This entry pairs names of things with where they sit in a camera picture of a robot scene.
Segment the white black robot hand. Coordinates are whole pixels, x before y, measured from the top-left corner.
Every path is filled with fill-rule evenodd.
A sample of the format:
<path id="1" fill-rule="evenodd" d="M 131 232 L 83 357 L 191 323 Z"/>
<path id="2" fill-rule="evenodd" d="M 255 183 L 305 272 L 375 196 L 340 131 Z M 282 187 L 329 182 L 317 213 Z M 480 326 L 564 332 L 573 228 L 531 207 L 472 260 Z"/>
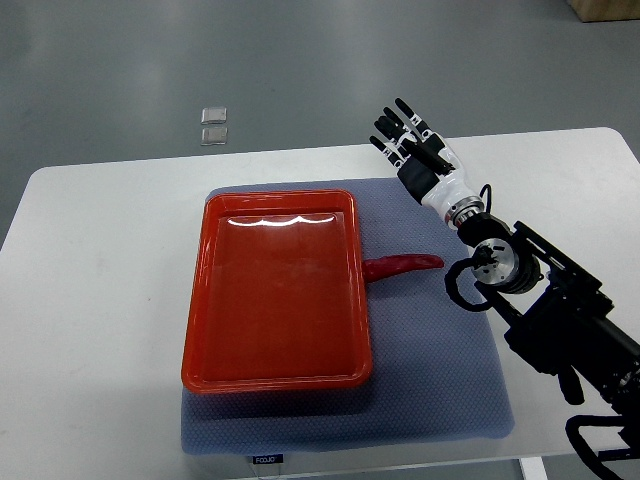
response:
<path id="1" fill-rule="evenodd" d="M 369 142 L 391 163 L 410 196 L 434 209 L 450 228 L 491 211 L 491 186 L 473 190 L 465 168 L 447 141 L 403 99 L 385 107 L 374 127 L 384 136 Z"/>

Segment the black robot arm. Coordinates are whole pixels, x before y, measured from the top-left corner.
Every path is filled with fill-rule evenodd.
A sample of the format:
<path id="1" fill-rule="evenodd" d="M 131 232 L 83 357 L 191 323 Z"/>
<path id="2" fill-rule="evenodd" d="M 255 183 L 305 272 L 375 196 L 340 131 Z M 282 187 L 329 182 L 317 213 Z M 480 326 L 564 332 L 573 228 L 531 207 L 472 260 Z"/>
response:
<path id="1" fill-rule="evenodd" d="M 607 462 L 639 456 L 639 345 L 608 319 L 597 278 L 524 223 L 491 215 L 490 200 L 484 186 L 445 215 L 473 250 L 446 273 L 446 292 L 467 311 L 495 310 L 510 349 L 556 377 L 569 404 L 583 404 L 583 381 L 599 392 L 613 415 L 575 415 L 565 432 L 587 468 L 614 479 Z"/>

